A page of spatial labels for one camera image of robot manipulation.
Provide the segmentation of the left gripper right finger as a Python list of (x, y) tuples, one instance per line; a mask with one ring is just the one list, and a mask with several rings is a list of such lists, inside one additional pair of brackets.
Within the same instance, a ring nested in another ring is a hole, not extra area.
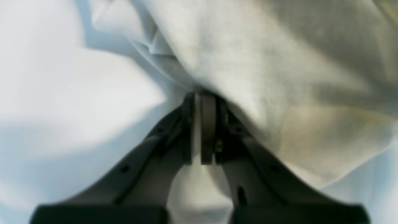
[(231, 224), (369, 224), (365, 208), (300, 180), (263, 147), (225, 100), (201, 95), (201, 164), (220, 166), (233, 200)]

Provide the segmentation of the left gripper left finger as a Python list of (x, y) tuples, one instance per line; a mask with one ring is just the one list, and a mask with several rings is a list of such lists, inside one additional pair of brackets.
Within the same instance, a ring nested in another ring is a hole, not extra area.
[(172, 182), (192, 164), (195, 95), (163, 117), (100, 180), (56, 204), (39, 206), (32, 224), (166, 224)]

